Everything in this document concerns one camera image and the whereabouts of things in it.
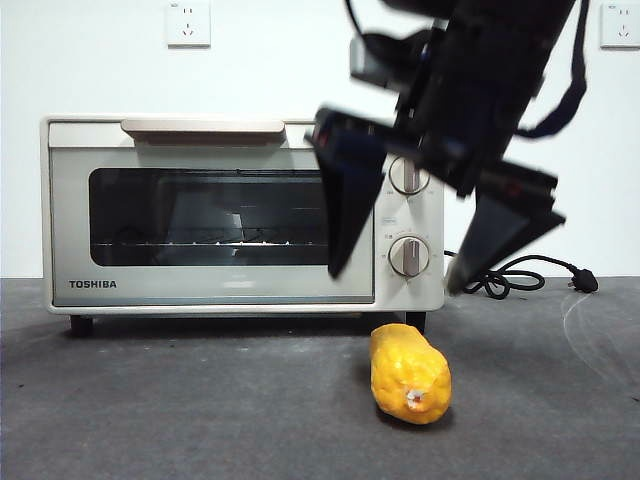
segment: toshiba logo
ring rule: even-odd
[[[69,280],[71,288],[118,288],[115,280]]]

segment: wall socket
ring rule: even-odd
[[[640,48],[640,3],[602,4],[600,46]]]
[[[211,9],[208,3],[171,3],[165,10],[169,47],[210,47]]]

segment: white wall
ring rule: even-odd
[[[0,0],[2,9],[2,264],[7,277],[42,274],[38,121],[65,112],[230,112],[311,117],[320,103],[388,116],[394,97],[348,78],[350,25],[342,0],[212,0],[210,50],[168,50],[165,0]],[[354,2],[365,26],[404,32],[416,17],[379,0]],[[557,138],[516,141],[511,158],[560,175],[567,225],[529,251],[599,275],[640,274],[639,52],[597,47],[598,1],[587,38],[590,90]],[[535,122],[569,82],[577,11],[553,55]],[[455,249],[472,202],[447,198]],[[544,273],[563,274],[554,267]]]

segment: oven foot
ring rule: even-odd
[[[427,323],[427,312],[407,312],[404,323],[416,327],[418,331],[424,335]]]
[[[93,333],[93,318],[69,315],[72,337],[88,337]]]

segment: oven door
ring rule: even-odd
[[[50,133],[54,306],[373,302],[371,221],[327,273],[307,125],[250,145],[134,143],[115,126]]]

